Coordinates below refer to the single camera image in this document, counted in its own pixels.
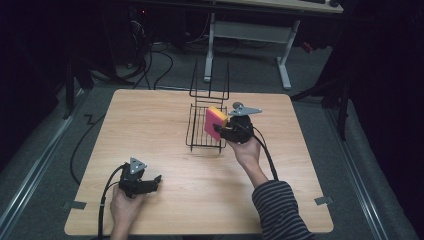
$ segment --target table top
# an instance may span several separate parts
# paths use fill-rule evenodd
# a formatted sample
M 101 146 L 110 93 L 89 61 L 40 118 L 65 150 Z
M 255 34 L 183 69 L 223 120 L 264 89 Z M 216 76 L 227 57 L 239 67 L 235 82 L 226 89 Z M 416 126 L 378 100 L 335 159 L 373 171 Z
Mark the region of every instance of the table top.
M 329 0 L 326 3 L 312 3 L 300 0 L 216 0 L 217 2 L 258 5 L 263 7 L 287 8 L 293 10 L 322 12 L 322 13 L 342 13 L 343 8 L 340 6 L 331 7 Z
M 157 192 L 148 194 L 132 234 L 260 233 L 252 203 L 253 186 L 230 146 L 216 148 L 186 145 L 191 104 L 185 91 L 118 90 L 115 92 L 75 201 L 87 203 L 72 209 L 65 225 L 69 235 L 96 235 L 100 198 L 111 173 L 130 157 L 146 163 L 143 180 L 162 175 Z M 293 188 L 300 215 L 312 232 L 330 232 L 333 223 L 290 98 L 284 94 L 230 93 L 233 102 L 261 108 L 250 115 L 263 134 L 280 180 Z M 260 164 L 272 174 L 263 150 Z M 118 181 L 120 172 L 114 181 Z M 106 197 L 104 234 L 113 222 Z

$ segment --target dark fabric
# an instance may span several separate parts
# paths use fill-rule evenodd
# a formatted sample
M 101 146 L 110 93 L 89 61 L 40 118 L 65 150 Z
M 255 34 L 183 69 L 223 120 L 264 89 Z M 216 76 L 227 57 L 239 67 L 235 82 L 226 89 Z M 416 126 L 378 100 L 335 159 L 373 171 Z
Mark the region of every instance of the dark fabric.
M 257 187 L 252 195 L 258 210 L 264 240 L 316 239 L 302 218 L 290 185 L 269 181 Z

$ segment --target striped sleeve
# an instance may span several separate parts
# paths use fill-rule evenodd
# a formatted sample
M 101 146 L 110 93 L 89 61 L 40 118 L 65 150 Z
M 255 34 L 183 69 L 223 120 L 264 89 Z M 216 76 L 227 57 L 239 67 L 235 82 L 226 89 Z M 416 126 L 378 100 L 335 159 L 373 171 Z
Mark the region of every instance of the striped sleeve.
M 264 240 L 316 239 L 299 216 L 297 201 L 286 182 L 269 181 L 252 194 Z

